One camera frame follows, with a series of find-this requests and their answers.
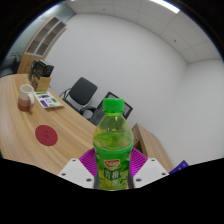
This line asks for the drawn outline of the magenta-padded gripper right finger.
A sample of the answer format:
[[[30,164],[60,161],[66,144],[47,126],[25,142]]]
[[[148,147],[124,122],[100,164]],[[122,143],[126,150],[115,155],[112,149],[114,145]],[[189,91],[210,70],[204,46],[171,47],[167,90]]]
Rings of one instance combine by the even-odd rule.
[[[132,149],[128,176],[130,189],[141,188],[168,175],[156,158],[148,158],[139,150]]]

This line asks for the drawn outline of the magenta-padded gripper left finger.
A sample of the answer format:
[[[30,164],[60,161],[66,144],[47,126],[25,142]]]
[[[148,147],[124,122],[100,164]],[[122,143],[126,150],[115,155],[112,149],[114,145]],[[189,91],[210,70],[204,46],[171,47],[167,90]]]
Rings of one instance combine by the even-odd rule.
[[[95,150],[90,149],[80,158],[72,158],[59,172],[59,177],[90,189],[99,187]]]

